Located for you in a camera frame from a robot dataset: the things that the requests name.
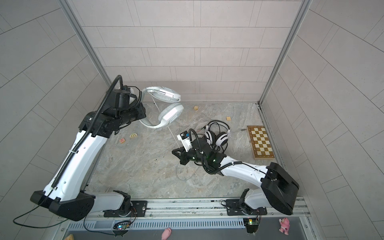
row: marble floor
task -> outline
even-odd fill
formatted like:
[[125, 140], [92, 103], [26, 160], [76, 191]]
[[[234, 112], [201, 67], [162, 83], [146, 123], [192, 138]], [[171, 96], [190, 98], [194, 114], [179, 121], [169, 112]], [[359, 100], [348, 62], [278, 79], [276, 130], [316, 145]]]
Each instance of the marble floor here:
[[[157, 105], [160, 110], [168, 106]], [[193, 109], [195, 105], [199, 107], [197, 111]], [[144, 106], [150, 121], [157, 122], [159, 110], [155, 104]], [[246, 188], [257, 188], [234, 177], [209, 175], [192, 162], [180, 165], [179, 159], [171, 153], [178, 148], [177, 144], [182, 146], [171, 132], [176, 136], [189, 128], [198, 130], [213, 119], [226, 122], [226, 117], [230, 116], [231, 121], [227, 123], [231, 133], [225, 153], [239, 161], [269, 165], [270, 160], [253, 159], [247, 131], [240, 131], [247, 125], [262, 125], [257, 106], [254, 103], [183, 103], [183, 106], [183, 113], [169, 129], [150, 129], [135, 121], [119, 134], [112, 135], [86, 190], [121, 190], [138, 199], [238, 197]], [[212, 127], [212, 130], [218, 133], [218, 128]], [[129, 135], [134, 132], [138, 136], [130, 139]], [[122, 137], [126, 139], [123, 144], [119, 142]]]

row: tiled wall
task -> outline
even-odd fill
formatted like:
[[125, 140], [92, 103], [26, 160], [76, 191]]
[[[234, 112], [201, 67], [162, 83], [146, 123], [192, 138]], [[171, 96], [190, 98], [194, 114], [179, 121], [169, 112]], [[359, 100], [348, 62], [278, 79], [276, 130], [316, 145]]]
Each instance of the tiled wall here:
[[[0, 3], [0, 238], [39, 240], [12, 219], [34, 207], [107, 85], [56, 0]], [[18, 222], [47, 226], [37, 209]]]
[[258, 101], [301, 5], [68, 1], [111, 79], [167, 86], [187, 102]]
[[313, 0], [262, 106], [323, 239], [384, 237], [383, 16]]

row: wooden chessboard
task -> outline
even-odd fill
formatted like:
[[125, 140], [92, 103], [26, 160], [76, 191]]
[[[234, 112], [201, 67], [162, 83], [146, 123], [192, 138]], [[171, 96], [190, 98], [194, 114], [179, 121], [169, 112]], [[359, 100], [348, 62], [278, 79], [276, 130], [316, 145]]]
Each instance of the wooden chessboard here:
[[253, 157], [258, 159], [274, 159], [275, 155], [264, 126], [247, 126], [251, 140]]

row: pink toy figure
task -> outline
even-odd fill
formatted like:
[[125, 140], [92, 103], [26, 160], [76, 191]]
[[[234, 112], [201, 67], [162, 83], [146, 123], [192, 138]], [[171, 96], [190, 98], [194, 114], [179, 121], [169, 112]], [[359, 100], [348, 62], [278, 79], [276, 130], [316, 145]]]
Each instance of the pink toy figure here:
[[170, 228], [165, 229], [163, 234], [161, 235], [161, 240], [166, 240], [167, 238], [169, 238], [171, 232], [172, 230]]
[[288, 230], [289, 230], [289, 220], [288, 218], [283, 218], [283, 219], [279, 219], [279, 222], [280, 222], [280, 229], [279, 231], [280, 232], [283, 232], [285, 235], [288, 235]]

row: headphones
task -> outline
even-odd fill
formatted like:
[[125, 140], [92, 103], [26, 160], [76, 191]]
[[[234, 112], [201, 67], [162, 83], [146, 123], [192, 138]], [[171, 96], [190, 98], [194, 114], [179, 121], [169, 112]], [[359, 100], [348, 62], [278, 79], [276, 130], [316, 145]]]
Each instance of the headphones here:
[[[217, 124], [219, 128], [219, 134], [216, 135], [213, 131], [211, 131], [211, 126]], [[220, 129], [220, 126], [226, 128], [226, 132], [222, 132]], [[220, 120], [213, 120], [210, 121], [206, 126], [205, 126], [205, 133], [204, 133], [204, 138], [206, 139], [207, 143], [215, 150], [218, 151], [220, 148], [223, 150], [223, 152], [227, 149], [223, 148], [225, 144], [228, 146], [228, 134], [231, 132], [228, 124], [225, 122], [222, 122]]]
[[151, 96], [154, 98], [167, 102], [167, 103], [172, 103], [168, 107], [166, 107], [158, 116], [159, 124], [154, 125], [152, 124], [149, 120], [148, 117], [145, 117], [143, 119], [140, 119], [139, 121], [146, 127], [149, 128], [159, 128], [159, 127], [164, 127], [176, 120], [181, 112], [184, 110], [184, 107], [181, 103], [181, 96], [177, 92], [165, 88], [165, 87], [148, 87], [144, 88], [142, 90], [142, 98], [144, 98], [145, 93], [149, 93]]

